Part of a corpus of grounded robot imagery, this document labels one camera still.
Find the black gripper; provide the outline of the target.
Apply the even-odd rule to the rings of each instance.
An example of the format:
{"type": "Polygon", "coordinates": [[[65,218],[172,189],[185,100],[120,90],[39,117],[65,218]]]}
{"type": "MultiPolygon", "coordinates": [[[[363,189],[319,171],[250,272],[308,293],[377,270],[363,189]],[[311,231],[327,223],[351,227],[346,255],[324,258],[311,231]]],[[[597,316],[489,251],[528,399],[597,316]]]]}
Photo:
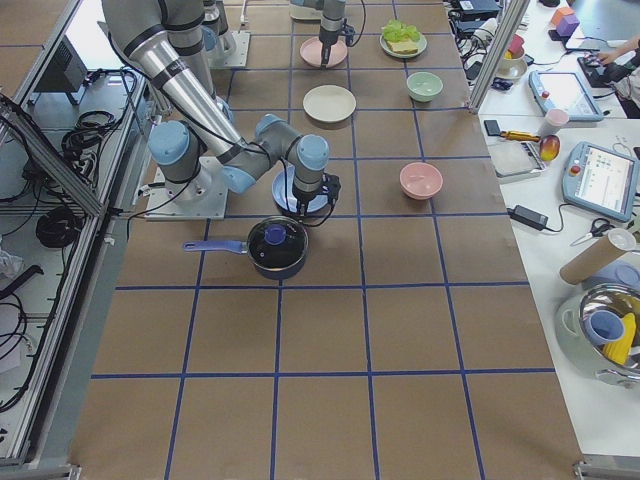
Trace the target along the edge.
{"type": "Polygon", "coordinates": [[[322,19],[320,22],[319,40],[321,45],[321,68],[329,66],[331,60],[331,49],[335,45],[339,37],[344,38],[347,47],[354,44],[355,28],[349,25],[345,19],[330,20],[322,19]]]}
{"type": "Polygon", "coordinates": [[[297,173],[293,179],[293,195],[297,201],[297,213],[308,212],[309,204],[318,196],[326,196],[330,205],[338,201],[341,190],[340,178],[337,175],[322,173],[313,182],[304,180],[297,173]]]}

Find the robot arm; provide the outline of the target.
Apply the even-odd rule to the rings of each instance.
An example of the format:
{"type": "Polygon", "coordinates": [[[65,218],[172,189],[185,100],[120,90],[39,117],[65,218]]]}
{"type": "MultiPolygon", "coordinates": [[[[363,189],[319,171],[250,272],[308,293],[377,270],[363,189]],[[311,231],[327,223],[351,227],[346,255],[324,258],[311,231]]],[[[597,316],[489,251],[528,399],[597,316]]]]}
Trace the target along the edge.
{"type": "Polygon", "coordinates": [[[155,127],[148,143],[174,196],[186,198],[189,186],[204,191],[210,177],[200,157],[210,152],[221,165],[218,178],[235,194],[246,192],[282,160],[294,169],[296,215],[306,216],[319,195],[336,204],[340,182],[325,171],[329,145],[323,137],[303,135],[271,114],[257,124],[251,142],[236,130],[209,69],[204,2],[105,1],[102,8],[113,49],[183,116],[155,127]]]}
{"type": "Polygon", "coordinates": [[[318,34],[318,41],[320,43],[320,68],[326,68],[329,66],[332,50],[338,44],[341,37],[344,38],[346,48],[353,47],[357,43],[357,40],[355,39],[355,29],[347,23],[345,1],[293,0],[290,4],[295,5],[296,7],[314,9],[320,12],[320,27],[318,34]]]}

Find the person's forearm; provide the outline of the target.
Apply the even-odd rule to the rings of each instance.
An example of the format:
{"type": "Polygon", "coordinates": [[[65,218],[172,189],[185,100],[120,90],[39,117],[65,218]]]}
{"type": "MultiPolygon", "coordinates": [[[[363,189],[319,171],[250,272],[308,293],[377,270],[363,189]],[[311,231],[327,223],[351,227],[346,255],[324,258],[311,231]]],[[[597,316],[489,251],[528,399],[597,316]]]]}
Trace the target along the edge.
{"type": "Polygon", "coordinates": [[[614,63],[619,57],[634,51],[638,47],[639,37],[635,36],[615,47],[613,50],[598,53],[597,58],[602,65],[609,65],[614,63]]]}

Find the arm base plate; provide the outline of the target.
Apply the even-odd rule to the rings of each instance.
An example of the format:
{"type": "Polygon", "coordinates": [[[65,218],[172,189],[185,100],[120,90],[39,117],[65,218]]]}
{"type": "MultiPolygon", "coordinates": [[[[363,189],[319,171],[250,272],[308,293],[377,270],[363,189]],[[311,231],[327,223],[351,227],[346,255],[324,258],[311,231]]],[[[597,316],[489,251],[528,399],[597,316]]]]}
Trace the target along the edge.
{"type": "Polygon", "coordinates": [[[210,69],[244,68],[250,43],[248,31],[227,31],[218,35],[202,28],[205,55],[210,69]]]}
{"type": "Polygon", "coordinates": [[[199,161],[200,173],[184,191],[183,185],[166,182],[160,167],[156,168],[154,181],[163,186],[150,191],[146,219],[185,221],[225,216],[228,188],[220,174],[222,165],[212,156],[202,156],[199,161]]]}

